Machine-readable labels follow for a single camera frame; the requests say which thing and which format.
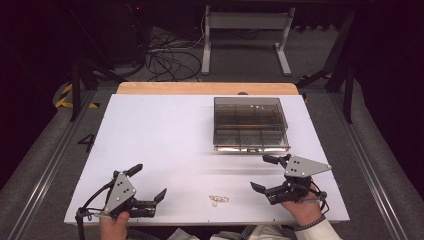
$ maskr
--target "black cable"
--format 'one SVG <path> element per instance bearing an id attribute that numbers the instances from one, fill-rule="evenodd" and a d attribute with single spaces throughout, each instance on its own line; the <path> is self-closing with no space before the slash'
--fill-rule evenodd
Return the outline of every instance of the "black cable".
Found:
<path id="1" fill-rule="evenodd" d="M 170 44 L 172 44 L 175 41 L 178 41 L 178 40 L 183 39 L 182 37 L 175 37 L 174 39 L 169 40 L 170 37 L 171 37 L 171 34 L 170 33 L 162 33 L 162 34 L 159 34 L 159 35 L 154 36 L 149 41 L 149 44 L 148 44 L 149 50 L 152 50 L 152 49 L 162 49 L 165 46 L 170 45 Z"/>
<path id="2" fill-rule="evenodd" d="M 153 79 L 155 79 L 156 81 L 181 81 L 181 80 L 189 79 L 192 77 L 195 77 L 197 81 L 199 81 L 199 79 L 197 78 L 197 74 L 201 70 L 202 63 L 200 59 L 197 58 L 195 55 L 188 52 L 172 51 L 170 49 L 164 49 L 158 52 L 149 51 L 148 54 L 150 56 L 150 59 L 148 61 L 148 64 L 146 64 L 146 67 L 148 71 L 155 74 L 155 76 L 151 77 L 147 81 L 151 81 Z M 193 69 L 183 65 L 180 61 L 175 59 L 176 54 L 189 55 L 190 57 L 192 57 L 193 59 L 197 61 L 198 68 L 194 71 Z M 156 64 L 159 64 L 163 70 L 158 71 L 156 68 Z M 177 77 L 176 74 L 182 68 L 189 70 L 192 74 L 190 74 L 189 76 Z M 159 80 L 158 77 L 164 74 L 171 75 L 171 78 Z"/>
<path id="3" fill-rule="evenodd" d="M 135 67 L 134 69 L 126 72 L 126 73 L 120 73 L 120 74 L 116 74 L 117 76 L 121 77 L 121 78 L 127 78 L 127 77 L 131 77 L 132 75 L 136 74 L 137 72 L 139 72 L 142 68 L 143 68 L 143 64 L 138 64 L 137 67 Z M 110 78 L 104 76 L 104 75 L 98 75 L 98 74 L 94 74 L 99 80 L 102 81 L 107 81 L 110 80 Z"/>
<path id="4" fill-rule="evenodd" d="M 78 211 L 75 215 L 75 220 L 78 225 L 78 235 L 80 237 L 80 240 L 85 240 L 85 234 L 84 234 L 84 217 L 88 217 L 88 219 L 91 221 L 91 216 L 94 215 L 93 213 L 90 213 L 89 209 L 94 208 L 87 208 L 88 205 L 98 196 L 100 193 L 102 193 L 104 190 L 112 187 L 114 184 L 114 181 L 110 181 L 108 184 L 104 185 L 102 188 L 100 188 L 96 193 L 93 194 L 93 196 L 90 197 L 90 199 L 87 200 L 87 202 L 84 204 L 84 206 L 78 208 Z"/>
<path id="5" fill-rule="evenodd" d="M 319 194 L 321 193 L 321 189 L 319 189 L 318 185 L 316 185 L 313 181 L 311 181 L 311 183 L 317 188 L 318 191 L 314 191 L 312 189 L 309 189 L 311 192 L 313 192 L 314 194 Z M 325 212 L 323 212 L 322 214 L 326 214 L 328 211 L 330 211 L 330 206 L 328 206 L 327 200 L 323 200 L 322 204 L 320 206 L 321 211 L 327 207 L 327 210 Z"/>

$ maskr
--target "transparent container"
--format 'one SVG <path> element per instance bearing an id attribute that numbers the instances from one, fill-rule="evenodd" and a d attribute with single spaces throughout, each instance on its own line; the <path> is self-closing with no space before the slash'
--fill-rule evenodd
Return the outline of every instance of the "transparent container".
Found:
<path id="1" fill-rule="evenodd" d="M 279 98 L 214 99 L 215 151 L 285 152 L 287 128 Z"/>

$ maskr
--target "gray carpet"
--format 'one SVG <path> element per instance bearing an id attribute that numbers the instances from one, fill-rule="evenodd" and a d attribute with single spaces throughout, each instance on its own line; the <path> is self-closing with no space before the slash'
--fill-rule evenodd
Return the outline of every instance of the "gray carpet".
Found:
<path id="1" fill-rule="evenodd" d="M 336 35 L 337 32 L 334 30 L 307 30 L 302 33 L 291 31 L 286 45 L 286 55 L 293 74 L 291 77 L 284 77 L 272 47 L 280 33 L 261 32 L 251 41 L 220 33 L 212 39 L 210 74 L 207 76 L 198 74 L 198 78 L 201 81 L 211 82 L 296 83 L 300 76 L 313 74 L 322 68 Z M 200 59 L 202 57 L 201 46 L 187 51 Z M 188 56 L 176 55 L 176 57 L 181 58 L 181 62 L 192 69 L 197 66 L 197 62 Z M 189 74 L 189 71 L 181 70 L 178 74 L 184 76 Z M 152 76 L 144 68 L 129 80 L 145 81 Z M 338 105 L 334 104 L 334 97 L 341 98 L 342 91 L 334 95 L 327 94 L 323 89 L 325 81 L 317 81 L 301 91 L 307 93 L 308 111 L 324 152 L 333 166 L 334 176 L 351 217 L 351 221 L 335 224 L 334 227 L 345 240 L 392 239 L 373 190 L 369 187 L 369 182 L 358 163 L 356 150 L 346 132 L 344 119 L 338 114 Z M 110 95 L 116 88 L 117 85 L 113 82 L 102 82 L 93 99 L 90 99 L 92 102 L 99 102 L 100 108 L 87 109 L 84 112 L 66 152 L 63 153 L 61 165 L 21 239 L 78 239 L 77 228 L 63 223 L 72 192 L 88 157 L 86 145 L 77 143 L 88 134 L 97 133 Z M 66 132 L 70 116 L 70 109 L 59 109 L 0 192 L 1 239 L 7 239 L 11 233 L 44 169 L 50 159 L 57 154 L 55 149 Z M 351 126 L 357 133 L 364 152 L 371 160 L 371 165 L 392 203 L 407 238 L 424 239 L 423 201 L 376 129 L 363 103 L 360 86 L 357 84 L 355 84 L 352 119 L 354 123 Z M 87 228 L 86 237 L 98 239 L 97 228 Z"/>

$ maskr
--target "white table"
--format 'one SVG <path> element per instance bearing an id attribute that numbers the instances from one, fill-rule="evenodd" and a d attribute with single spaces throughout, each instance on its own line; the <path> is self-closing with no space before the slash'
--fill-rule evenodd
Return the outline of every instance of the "white table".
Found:
<path id="1" fill-rule="evenodd" d="M 262 161 L 257 154 L 223 154 L 213 148 L 214 95 L 113 95 L 80 181 L 65 216 L 76 224 L 75 212 L 114 170 L 142 163 L 130 180 L 138 200 L 153 200 L 164 188 L 165 199 L 154 218 L 130 219 L 132 225 L 283 224 L 293 222 L 280 205 L 270 205 L 250 182 L 266 188 L 281 185 L 283 168 Z M 288 122 L 290 153 L 328 163 L 299 95 L 279 97 Z M 284 156 L 287 153 L 273 154 Z M 333 222 L 349 216 L 331 171 L 314 176 L 328 193 Z M 209 195 L 229 197 L 212 206 Z M 90 207 L 102 208 L 106 192 Z M 86 224 L 97 224 L 85 220 Z"/>

